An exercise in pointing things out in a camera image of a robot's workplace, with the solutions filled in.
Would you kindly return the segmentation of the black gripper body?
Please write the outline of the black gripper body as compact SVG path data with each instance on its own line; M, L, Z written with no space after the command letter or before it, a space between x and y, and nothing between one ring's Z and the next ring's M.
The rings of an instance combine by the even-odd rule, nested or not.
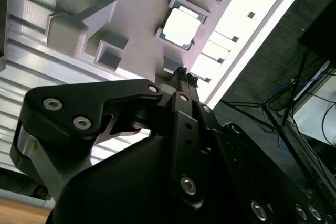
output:
M76 175L48 223L251 223L215 150L200 151L199 178L171 183L172 145L149 137Z

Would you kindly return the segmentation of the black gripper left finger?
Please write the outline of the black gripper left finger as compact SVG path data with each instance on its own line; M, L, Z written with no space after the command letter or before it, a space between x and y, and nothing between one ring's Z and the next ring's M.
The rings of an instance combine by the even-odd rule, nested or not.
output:
M17 168L59 199L76 175L149 137L172 145L171 183L199 178L200 121L185 68L166 85L146 79L33 88L24 97L11 149Z

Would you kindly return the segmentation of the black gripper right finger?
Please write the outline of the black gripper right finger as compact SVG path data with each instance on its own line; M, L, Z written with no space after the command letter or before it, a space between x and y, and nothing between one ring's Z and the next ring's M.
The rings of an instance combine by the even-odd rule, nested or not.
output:
M213 111L199 102L197 78L187 75L190 94L212 153L225 165L236 201L229 223L335 223L335 188L331 175L305 140L293 144L275 119L278 131L308 181L307 196L236 124L220 126Z

